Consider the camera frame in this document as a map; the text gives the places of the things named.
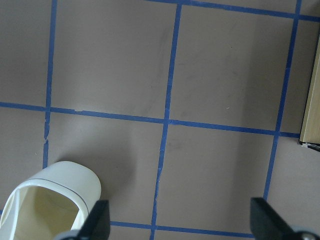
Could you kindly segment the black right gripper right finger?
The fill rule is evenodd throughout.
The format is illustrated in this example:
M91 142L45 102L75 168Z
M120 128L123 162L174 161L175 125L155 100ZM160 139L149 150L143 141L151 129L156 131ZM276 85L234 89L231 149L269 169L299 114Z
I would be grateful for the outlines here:
M318 240L308 230L294 230L262 197L250 199L250 230L256 240Z

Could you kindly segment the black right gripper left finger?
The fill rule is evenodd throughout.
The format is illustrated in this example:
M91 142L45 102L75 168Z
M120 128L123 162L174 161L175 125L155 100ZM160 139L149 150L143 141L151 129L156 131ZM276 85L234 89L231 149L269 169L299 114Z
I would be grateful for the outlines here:
M57 240L108 240L110 237L110 206L98 200L79 230L59 233Z

